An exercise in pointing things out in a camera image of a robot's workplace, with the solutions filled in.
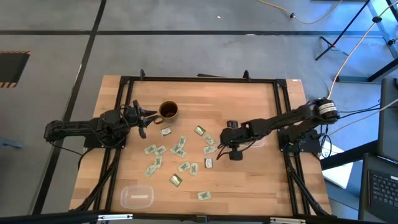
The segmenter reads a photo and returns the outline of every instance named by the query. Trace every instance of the brown cup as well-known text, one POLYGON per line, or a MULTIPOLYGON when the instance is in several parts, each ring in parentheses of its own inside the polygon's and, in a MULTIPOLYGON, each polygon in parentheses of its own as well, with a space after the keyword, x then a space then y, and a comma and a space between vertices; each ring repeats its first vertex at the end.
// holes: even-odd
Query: brown cup
POLYGON ((159 107, 159 115, 155 119, 155 124, 161 124, 163 122, 173 123, 178 116, 178 106, 173 101, 166 101, 159 107))

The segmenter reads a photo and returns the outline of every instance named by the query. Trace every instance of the clear plastic container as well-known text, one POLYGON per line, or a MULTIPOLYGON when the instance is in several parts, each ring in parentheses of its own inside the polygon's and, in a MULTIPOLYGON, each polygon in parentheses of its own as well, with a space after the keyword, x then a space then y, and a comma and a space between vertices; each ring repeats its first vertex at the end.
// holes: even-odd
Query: clear plastic container
POLYGON ((154 202, 154 189, 150 185, 130 185, 122 190, 120 204, 124 208, 147 208, 154 202))

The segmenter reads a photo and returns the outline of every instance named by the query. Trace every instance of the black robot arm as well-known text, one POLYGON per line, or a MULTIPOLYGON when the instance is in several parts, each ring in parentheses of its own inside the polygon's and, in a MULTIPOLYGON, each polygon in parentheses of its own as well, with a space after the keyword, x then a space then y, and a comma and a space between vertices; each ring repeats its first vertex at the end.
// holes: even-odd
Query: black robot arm
POLYGON ((254 143, 267 136, 271 131, 278 129, 287 142, 295 144, 303 134, 311 131, 320 124, 333 124, 338 120, 338 112, 331 100, 321 99, 299 106, 297 109, 286 112, 269 119, 252 119, 241 123, 238 128, 237 121, 228 121, 227 128, 220 134, 220 146, 232 149, 229 152, 231 160, 241 160, 242 152, 238 150, 240 144, 254 143))
POLYGON ((84 136, 85 147, 119 147, 132 127, 138 127, 141 138, 146 138, 144 128, 156 119, 153 114, 156 111, 144 110, 134 100, 133 107, 109 110, 89 121, 52 121, 45 127, 44 138, 53 142, 67 136, 84 136))

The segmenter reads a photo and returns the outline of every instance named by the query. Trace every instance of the wooden tabletop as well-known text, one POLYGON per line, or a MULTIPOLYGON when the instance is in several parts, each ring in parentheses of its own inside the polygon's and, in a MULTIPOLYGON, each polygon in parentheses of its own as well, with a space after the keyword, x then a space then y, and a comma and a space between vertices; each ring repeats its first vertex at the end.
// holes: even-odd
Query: wooden tabletop
MULTIPOLYGON (((114 108, 119 81, 120 76, 104 76, 94 117, 114 108)), ((292 109, 304 104, 301 81, 287 80, 287 85, 292 109)), ((139 137, 137 128, 131 129, 126 148, 121 153, 111 207, 113 212, 292 215, 285 164, 275 131, 264 138, 263 146, 246 150, 242 161, 231 161, 228 155, 216 161, 218 151, 204 155, 203 147, 207 143, 193 131, 200 125, 218 142, 229 119, 243 122, 277 115, 271 84, 139 81, 134 82, 132 99, 138 100, 145 110, 158 110, 162 102, 174 101, 178 104, 179 115, 173 124, 151 124, 146 129, 146 139, 139 137), (172 134, 162 137, 160 130, 167 126, 170 126, 172 134), (169 151, 181 135, 187 137, 185 158, 169 151), (144 171, 154 163, 155 155, 146 155, 144 149, 152 144, 157 147, 165 145, 168 150, 163 153, 161 168, 147 178, 144 171), (214 158, 214 168, 205 168, 205 157, 214 158), (189 170, 178 171, 178 165, 185 161, 199 163, 197 176, 190 175, 189 170), (173 174, 183 179, 179 187, 169 182, 173 174), (123 208, 120 201, 122 189, 137 184, 153 187, 153 204, 140 210, 123 208), (197 193, 203 191, 211 192, 210 200, 198 200, 197 193)), ((103 155, 104 149, 94 149, 83 158, 70 208, 79 206, 97 184, 103 155)), ((323 209, 330 213, 319 161, 311 154, 303 153, 300 157, 306 186, 323 209)), ((107 186, 104 189, 101 208, 104 207, 107 186)), ((299 211, 302 212, 297 186, 296 194, 299 211)))

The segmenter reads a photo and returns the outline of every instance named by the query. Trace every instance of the gray floor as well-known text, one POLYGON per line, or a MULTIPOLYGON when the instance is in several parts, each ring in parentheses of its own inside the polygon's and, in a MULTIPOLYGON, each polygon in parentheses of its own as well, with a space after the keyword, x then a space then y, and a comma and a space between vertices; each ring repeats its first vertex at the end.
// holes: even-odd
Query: gray floor
MULTIPOLYGON (((312 21, 336 2, 299 0, 277 2, 301 19, 312 21)), ((381 7, 384 1, 373 1, 381 7)), ((88 29, 92 28, 99 1, 4 0, 0 2, 0 29, 88 29)), ((341 30, 362 3, 344 2, 319 24, 305 26, 291 21, 283 12, 255 0, 108 1, 101 30, 341 30)), ((365 31, 371 24, 368 9, 350 30, 365 31)), ((387 21, 393 21, 386 14, 387 21)), ((386 25, 391 35, 396 24, 386 25)), ((23 142, 16 151, 0 150, 0 216, 30 212, 50 155, 42 139, 45 124, 62 117, 76 78, 87 36, 0 35, 0 50, 30 50, 31 57, 15 89, 0 89, 0 135, 23 142)), ((349 52, 359 37, 344 37, 338 44, 349 52)), ((331 79, 345 56, 328 52, 318 37, 297 36, 97 36, 72 119, 90 119, 103 75, 195 76, 197 73, 241 77, 249 70, 258 78, 298 78, 307 99, 326 96, 331 79)), ((392 60, 380 37, 366 38, 353 54, 342 75, 368 76, 392 60)), ((339 110, 375 105, 380 85, 338 83, 332 95, 339 110)), ((361 115, 334 124, 339 128, 361 115)), ((378 117, 373 116, 332 135, 333 144, 350 149, 377 138, 378 117)), ((65 141, 65 147, 81 151, 81 138, 65 141)), ((77 156, 62 152, 47 197, 44 212, 67 211, 77 173, 77 156)), ((350 218, 331 203, 333 213, 350 218)))

